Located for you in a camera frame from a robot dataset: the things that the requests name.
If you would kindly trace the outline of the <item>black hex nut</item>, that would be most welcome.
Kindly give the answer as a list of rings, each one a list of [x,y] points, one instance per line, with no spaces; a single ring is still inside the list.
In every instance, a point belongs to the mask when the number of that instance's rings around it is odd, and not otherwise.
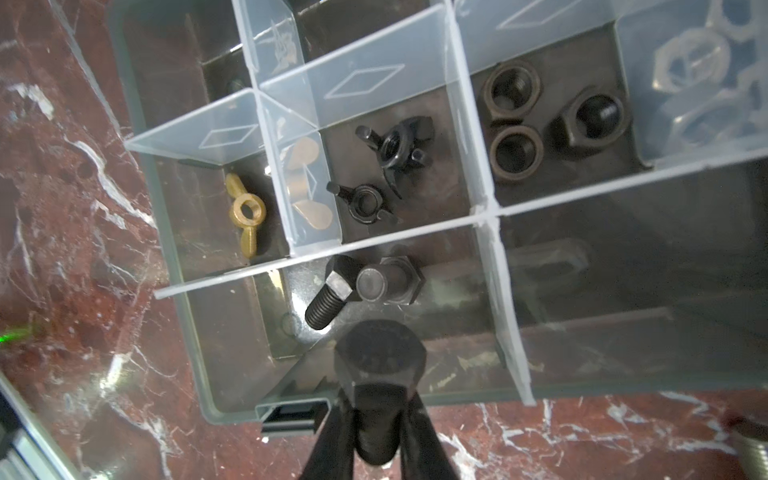
[[[560,110],[551,122],[550,131],[559,151],[588,156],[615,143],[625,134],[631,119],[623,92],[590,86]]]
[[[543,162],[543,155],[540,133],[527,125],[513,125],[493,136],[489,161],[498,182],[514,184],[531,177]]]
[[[519,124],[533,110],[542,90],[532,64],[521,60],[500,63],[482,85],[482,116],[490,125]]]

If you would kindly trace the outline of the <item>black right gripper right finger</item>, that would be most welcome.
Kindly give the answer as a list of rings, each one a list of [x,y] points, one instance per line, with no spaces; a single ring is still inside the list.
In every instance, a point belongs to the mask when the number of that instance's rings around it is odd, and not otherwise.
[[[458,479],[418,393],[402,412],[399,450],[404,480]]]

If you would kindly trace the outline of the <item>silver hex nut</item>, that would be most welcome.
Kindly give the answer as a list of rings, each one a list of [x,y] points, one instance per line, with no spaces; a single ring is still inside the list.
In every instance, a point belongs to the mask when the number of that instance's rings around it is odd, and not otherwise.
[[[758,1],[712,0],[705,26],[730,41],[745,43],[766,38],[765,21]]]
[[[731,47],[721,34],[691,28],[673,37],[653,55],[652,88],[675,94],[702,83],[721,83],[730,68]]]
[[[657,157],[692,151],[734,138],[752,111],[749,97],[735,89],[700,83],[665,100],[651,115],[644,143]]]
[[[749,121],[758,129],[767,129],[767,62],[757,61],[737,74],[737,87],[747,98]]]

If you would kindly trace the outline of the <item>grey compartment organizer box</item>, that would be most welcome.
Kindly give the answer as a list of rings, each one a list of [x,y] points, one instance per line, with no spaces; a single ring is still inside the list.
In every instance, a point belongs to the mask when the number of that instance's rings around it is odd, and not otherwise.
[[[107,25],[204,417],[308,427],[335,395],[352,324],[392,319],[427,352],[426,403],[767,383],[767,129],[657,157],[644,134],[674,94],[653,55],[707,28],[711,1],[113,1]],[[482,85],[533,65],[519,124],[490,125]],[[624,93],[607,149],[559,151],[550,126],[590,86]],[[433,119],[424,168],[383,170],[355,135]],[[498,182],[493,136],[536,129],[543,162]],[[289,204],[281,153],[320,153],[312,229]],[[228,173],[267,216],[241,252]],[[372,184],[398,225],[363,225],[326,190]],[[334,255],[408,256],[411,305],[348,303],[323,330],[305,311]]]

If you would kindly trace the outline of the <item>black hex bolt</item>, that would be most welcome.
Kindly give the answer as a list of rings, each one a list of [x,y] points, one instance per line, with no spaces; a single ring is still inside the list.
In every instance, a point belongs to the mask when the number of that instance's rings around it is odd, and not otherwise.
[[[425,278],[408,256],[383,257],[378,264],[366,265],[356,279],[362,300],[388,305],[411,305]]]
[[[359,302],[357,277],[363,264],[348,255],[334,255],[326,264],[325,280],[305,311],[305,321],[313,330],[326,328],[350,302]]]
[[[426,349],[406,325],[378,319],[351,326],[334,355],[354,412],[357,453],[370,465],[383,465],[399,448],[400,420],[424,374]]]

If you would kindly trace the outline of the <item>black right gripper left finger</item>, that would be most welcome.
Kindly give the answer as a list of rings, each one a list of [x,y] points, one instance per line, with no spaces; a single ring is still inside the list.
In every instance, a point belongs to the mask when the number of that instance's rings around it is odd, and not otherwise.
[[[352,479],[355,438],[354,409],[344,391],[340,390],[299,478]]]

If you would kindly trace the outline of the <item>silver hex bolt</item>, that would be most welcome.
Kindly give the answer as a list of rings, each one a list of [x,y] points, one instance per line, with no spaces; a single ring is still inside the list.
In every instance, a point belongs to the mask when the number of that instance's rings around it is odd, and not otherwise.
[[[731,439],[747,478],[767,480],[767,424],[742,418],[733,424]]]

